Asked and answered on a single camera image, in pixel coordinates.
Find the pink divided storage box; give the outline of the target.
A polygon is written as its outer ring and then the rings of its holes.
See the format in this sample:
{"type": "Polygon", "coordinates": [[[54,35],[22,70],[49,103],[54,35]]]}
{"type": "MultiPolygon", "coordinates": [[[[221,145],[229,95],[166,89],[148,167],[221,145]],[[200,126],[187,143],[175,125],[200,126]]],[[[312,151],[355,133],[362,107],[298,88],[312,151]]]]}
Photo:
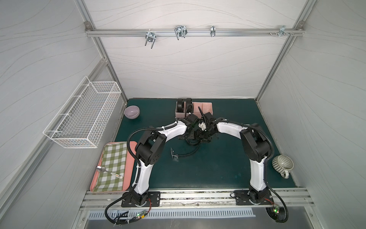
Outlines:
{"type": "MultiPolygon", "coordinates": [[[[191,113],[196,115],[198,118],[202,117],[202,115],[201,115],[201,113],[198,109],[199,107],[201,108],[201,110],[204,114],[210,112],[213,115],[213,105],[212,105],[212,103],[209,103],[209,102],[193,102],[193,112],[191,112],[191,113]]],[[[184,118],[185,113],[175,111],[175,117],[176,118],[184,118]]]]}

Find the long black belt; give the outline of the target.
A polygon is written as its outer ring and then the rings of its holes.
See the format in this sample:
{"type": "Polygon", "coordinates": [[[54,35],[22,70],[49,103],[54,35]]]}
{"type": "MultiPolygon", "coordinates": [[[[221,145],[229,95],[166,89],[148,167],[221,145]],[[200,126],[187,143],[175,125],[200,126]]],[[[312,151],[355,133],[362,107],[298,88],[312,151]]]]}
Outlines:
{"type": "Polygon", "coordinates": [[[183,113],[185,111],[185,103],[182,98],[178,98],[176,102],[176,112],[183,113]]]}

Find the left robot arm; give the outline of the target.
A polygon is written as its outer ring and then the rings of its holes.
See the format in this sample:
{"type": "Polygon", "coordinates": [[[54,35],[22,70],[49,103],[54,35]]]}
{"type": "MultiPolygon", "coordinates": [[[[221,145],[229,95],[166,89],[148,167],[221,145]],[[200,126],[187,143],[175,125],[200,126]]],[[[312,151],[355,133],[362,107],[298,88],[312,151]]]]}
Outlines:
{"type": "Polygon", "coordinates": [[[186,118],[176,118],[175,122],[167,126],[140,128],[128,136],[128,153],[137,163],[135,180],[129,191],[132,197],[135,199],[147,197],[153,165],[161,157],[166,142],[188,133],[198,121],[199,118],[196,115],[190,114],[186,118]],[[137,142],[135,153],[133,153],[130,142],[133,136],[139,132],[142,132],[142,136],[137,142]]]}

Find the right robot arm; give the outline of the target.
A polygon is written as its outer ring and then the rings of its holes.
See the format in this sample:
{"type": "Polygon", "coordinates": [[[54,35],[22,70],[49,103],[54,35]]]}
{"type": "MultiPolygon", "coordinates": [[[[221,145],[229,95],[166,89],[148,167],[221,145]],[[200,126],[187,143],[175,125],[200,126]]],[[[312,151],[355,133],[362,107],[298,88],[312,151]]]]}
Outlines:
{"type": "Polygon", "coordinates": [[[275,151],[272,141],[257,123],[240,124],[224,118],[212,121],[208,119],[211,113],[204,114],[200,107],[198,110],[206,126],[205,132],[228,134],[242,141],[244,152],[250,161],[249,200],[254,205],[259,205],[266,195],[270,194],[267,184],[267,163],[275,151]]]}

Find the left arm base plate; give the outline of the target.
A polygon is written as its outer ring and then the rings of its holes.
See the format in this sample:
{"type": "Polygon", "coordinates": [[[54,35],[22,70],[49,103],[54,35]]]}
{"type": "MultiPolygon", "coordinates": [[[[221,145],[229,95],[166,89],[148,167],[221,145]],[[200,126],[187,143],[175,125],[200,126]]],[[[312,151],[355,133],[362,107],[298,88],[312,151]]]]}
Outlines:
{"type": "Polygon", "coordinates": [[[159,191],[146,191],[143,194],[139,194],[133,190],[122,199],[121,207],[159,207],[160,197],[161,193],[159,191]]]}

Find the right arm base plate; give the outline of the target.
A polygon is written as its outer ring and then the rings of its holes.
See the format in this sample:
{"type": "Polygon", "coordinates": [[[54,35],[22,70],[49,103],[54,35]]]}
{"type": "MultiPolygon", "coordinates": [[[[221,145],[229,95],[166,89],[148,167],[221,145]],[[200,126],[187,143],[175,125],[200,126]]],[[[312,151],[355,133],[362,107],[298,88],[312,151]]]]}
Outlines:
{"type": "Polygon", "coordinates": [[[272,206],[274,203],[273,196],[271,192],[265,194],[261,201],[257,201],[250,199],[249,190],[234,190],[230,197],[234,199],[236,206],[264,206],[269,205],[272,206]]]}

